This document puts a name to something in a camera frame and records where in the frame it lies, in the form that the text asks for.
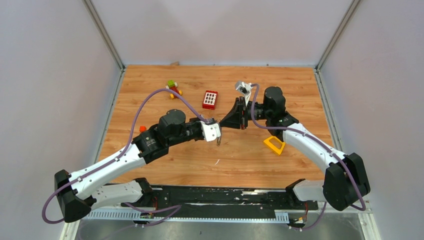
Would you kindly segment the silver keyring with keys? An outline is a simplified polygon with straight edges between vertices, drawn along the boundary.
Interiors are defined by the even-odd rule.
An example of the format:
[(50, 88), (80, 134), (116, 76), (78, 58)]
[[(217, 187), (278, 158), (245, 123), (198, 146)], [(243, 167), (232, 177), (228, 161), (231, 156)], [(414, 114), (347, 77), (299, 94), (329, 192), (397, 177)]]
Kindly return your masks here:
[(222, 142), (222, 136), (219, 136), (219, 137), (216, 139), (216, 145), (219, 147), (219, 146), (221, 145), (221, 142)]

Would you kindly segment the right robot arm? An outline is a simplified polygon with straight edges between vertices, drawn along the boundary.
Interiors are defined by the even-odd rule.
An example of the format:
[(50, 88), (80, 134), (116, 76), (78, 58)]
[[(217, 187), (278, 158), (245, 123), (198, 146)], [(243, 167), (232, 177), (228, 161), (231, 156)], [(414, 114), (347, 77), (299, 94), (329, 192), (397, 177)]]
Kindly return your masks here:
[(370, 193), (363, 159), (357, 153), (346, 154), (331, 147), (308, 131), (300, 121), (286, 110), (286, 99), (278, 86), (265, 89), (263, 102), (255, 99), (257, 83), (238, 82), (238, 97), (230, 112), (220, 121), (220, 126), (246, 129), (248, 122), (268, 130), (272, 137), (288, 144), (311, 160), (323, 173), (323, 181), (299, 180), (289, 186), (286, 204), (298, 209), (306, 201), (327, 202), (334, 209), (343, 211), (348, 207), (366, 210), (364, 196)]

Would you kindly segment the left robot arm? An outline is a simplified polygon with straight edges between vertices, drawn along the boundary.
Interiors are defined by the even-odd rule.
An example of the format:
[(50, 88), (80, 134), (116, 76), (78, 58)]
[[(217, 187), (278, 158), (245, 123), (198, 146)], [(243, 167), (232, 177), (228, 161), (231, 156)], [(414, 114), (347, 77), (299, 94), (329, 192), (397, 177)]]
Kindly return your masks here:
[(108, 182), (167, 155), (171, 146), (191, 140), (212, 142), (221, 136), (220, 124), (213, 118), (187, 121), (181, 110), (169, 110), (157, 124), (104, 160), (78, 171), (61, 170), (54, 175), (56, 197), (64, 222), (75, 222), (96, 208), (119, 201), (149, 206), (153, 193), (146, 182), (133, 180), (111, 185)]

